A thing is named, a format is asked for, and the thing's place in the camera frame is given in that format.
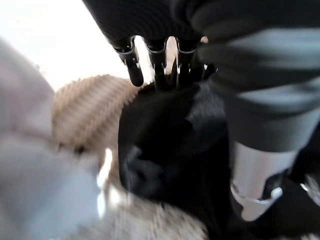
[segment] prosthetic hand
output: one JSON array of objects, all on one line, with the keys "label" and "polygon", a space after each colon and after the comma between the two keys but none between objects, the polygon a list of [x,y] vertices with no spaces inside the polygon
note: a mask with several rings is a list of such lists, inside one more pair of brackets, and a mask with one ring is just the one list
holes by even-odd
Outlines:
[{"label": "prosthetic hand", "polygon": [[319,10],[316,0],[221,0],[188,19],[209,40],[199,58],[217,67],[210,81],[225,103],[231,198],[245,221],[281,197],[319,122]]}]

